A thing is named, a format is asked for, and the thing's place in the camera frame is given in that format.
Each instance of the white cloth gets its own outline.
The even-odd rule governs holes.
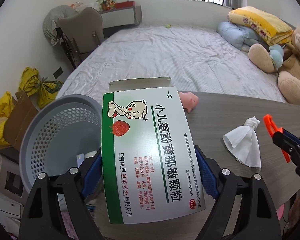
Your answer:
[[[243,126],[228,132],[222,138],[231,154],[240,163],[261,170],[259,143],[254,131],[260,121],[255,117],[246,120]]]

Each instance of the wooden table top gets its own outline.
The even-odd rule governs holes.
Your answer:
[[[255,116],[260,120],[256,129],[258,137],[261,172],[259,172],[271,194],[276,208],[288,201],[300,189],[300,177],[295,173],[295,165],[286,163],[281,150],[272,143],[263,116],[272,115],[275,123],[300,137],[300,106],[275,101],[239,97],[223,94],[194,92],[199,97],[196,108],[186,114],[191,136],[195,145],[208,158],[215,159],[221,168],[228,168],[239,176],[251,177],[257,168],[242,165],[228,152],[222,136],[244,124]],[[237,196],[233,211],[225,231],[230,234],[236,223],[241,197]],[[125,239],[188,239],[194,240],[213,207],[214,200],[205,194],[206,209],[185,217],[156,223],[136,225],[113,225],[109,223],[104,193],[96,202],[95,222],[103,236],[115,240]]]

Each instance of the gray cloth on chair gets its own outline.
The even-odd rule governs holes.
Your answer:
[[[60,5],[50,10],[43,21],[42,29],[44,35],[51,39],[52,46],[59,42],[56,31],[56,28],[59,27],[58,21],[76,14],[77,12],[68,5]]]

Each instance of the pink fabric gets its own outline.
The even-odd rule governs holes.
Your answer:
[[[280,208],[277,209],[277,216],[278,216],[279,220],[282,218],[283,211],[284,211],[284,204]]]
[[[62,219],[63,219],[63,223],[65,224],[65,228],[66,231],[68,233],[68,236],[70,236],[71,238],[75,239],[75,240],[79,240],[77,233],[74,230],[69,212],[61,212],[62,215]]]

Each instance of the plastic bag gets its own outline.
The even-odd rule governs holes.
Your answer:
[[[38,76],[39,71],[36,68],[26,67],[21,76],[19,91],[25,91],[28,96],[37,93],[39,91],[38,84],[40,84]]]
[[[38,106],[40,109],[44,108],[47,104],[56,99],[61,87],[62,82],[59,80],[40,82],[38,97]]]
[[[0,145],[10,145],[3,138],[3,129],[13,108],[14,104],[12,102],[12,96],[10,92],[5,92],[5,94],[0,98]]]
[[[63,85],[59,80],[45,80],[46,78],[43,78],[41,81],[39,80],[39,72],[36,68],[26,67],[19,84],[19,91],[24,90],[28,96],[39,92],[38,106],[40,109],[56,99],[58,91]]]

